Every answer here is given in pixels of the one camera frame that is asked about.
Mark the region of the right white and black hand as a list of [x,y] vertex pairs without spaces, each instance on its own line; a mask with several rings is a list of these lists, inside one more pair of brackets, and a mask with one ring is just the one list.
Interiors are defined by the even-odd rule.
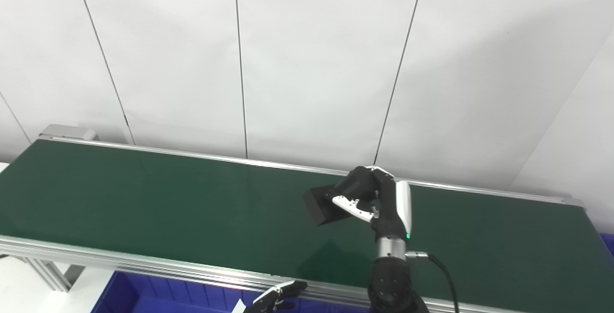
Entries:
[[398,181],[378,166],[358,166],[325,199],[362,221],[370,223],[376,237],[404,241],[412,234],[412,194],[408,181]]

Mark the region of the left white and black hand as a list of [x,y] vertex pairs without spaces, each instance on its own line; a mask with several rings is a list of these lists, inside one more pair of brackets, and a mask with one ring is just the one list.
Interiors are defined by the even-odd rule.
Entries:
[[289,311],[296,307],[296,303],[291,299],[298,297],[307,287],[307,282],[302,280],[283,282],[264,291],[249,306],[243,300],[238,300],[232,312],[276,313],[278,311]]

